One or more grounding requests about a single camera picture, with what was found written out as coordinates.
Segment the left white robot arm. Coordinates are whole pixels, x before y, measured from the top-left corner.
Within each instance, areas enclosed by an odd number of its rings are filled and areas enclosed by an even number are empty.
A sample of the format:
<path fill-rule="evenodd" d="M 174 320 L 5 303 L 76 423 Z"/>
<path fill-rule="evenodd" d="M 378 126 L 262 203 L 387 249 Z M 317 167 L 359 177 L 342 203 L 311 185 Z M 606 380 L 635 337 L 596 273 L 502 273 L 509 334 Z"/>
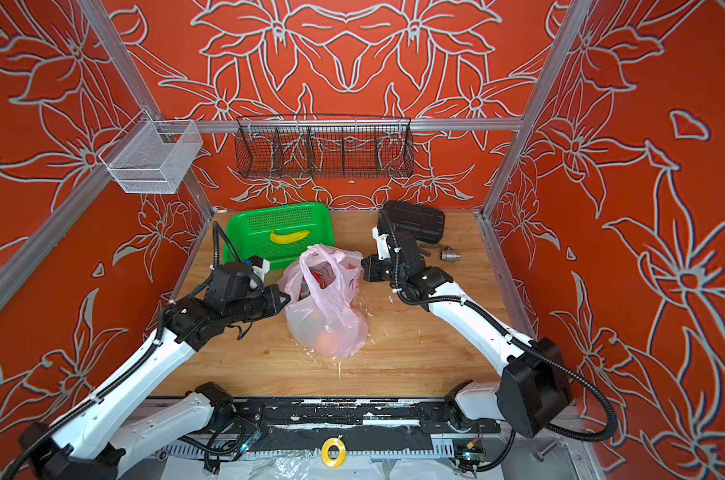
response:
<path fill-rule="evenodd" d="M 20 436 L 22 453 L 2 476 L 27 465 L 38 479 L 118 479 L 176 440 L 234 418 L 232 396 L 208 382 L 181 400 L 130 421 L 136 408 L 172 373 L 228 326 L 271 318 L 290 301 L 276 285 L 254 293 L 166 306 L 156 331 L 98 389 L 53 424 L 32 424 Z"/>

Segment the pink plastic bag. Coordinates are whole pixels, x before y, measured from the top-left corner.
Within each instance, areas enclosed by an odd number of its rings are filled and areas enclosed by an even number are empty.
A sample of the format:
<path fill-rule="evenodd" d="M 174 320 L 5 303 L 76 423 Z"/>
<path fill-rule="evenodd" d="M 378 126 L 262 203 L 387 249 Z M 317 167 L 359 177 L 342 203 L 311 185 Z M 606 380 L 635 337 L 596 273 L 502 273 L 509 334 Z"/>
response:
<path fill-rule="evenodd" d="M 356 308 L 363 256 L 312 245 L 284 270 L 278 285 L 290 295 L 282 310 L 294 340 L 326 357 L 346 359 L 367 342 L 369 326 Z"/>

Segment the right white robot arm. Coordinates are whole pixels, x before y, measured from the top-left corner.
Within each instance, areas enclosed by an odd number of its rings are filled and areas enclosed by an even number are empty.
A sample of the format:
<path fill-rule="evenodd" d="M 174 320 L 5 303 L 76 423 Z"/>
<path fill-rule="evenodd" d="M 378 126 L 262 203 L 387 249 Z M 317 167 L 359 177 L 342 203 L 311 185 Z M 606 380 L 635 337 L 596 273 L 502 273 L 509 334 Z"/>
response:
<path fill-rule="evenodd" d="M 404 304 L 422 307 L 452 326 L 499 374 L 497 386 L 472 382 L 459 390 L 455 401 L 466 418 L 501 420 L 526 438 L 550 430 L 582 442 L 603 442 L 617 433 L 618 416 L 610 400 L 564 366 L 556 344 L 547 338 L 532 340 L 474 302 L 445 270 L 427 266 L 410 233 L 378 224 L 373 237 L 377 251 L 362 262 L 366 280 L 387 282 Z M 556 424 L 574 399 L 572 383 L 580 384 L 604 409 L 601 430 L 580 432 Z"/>

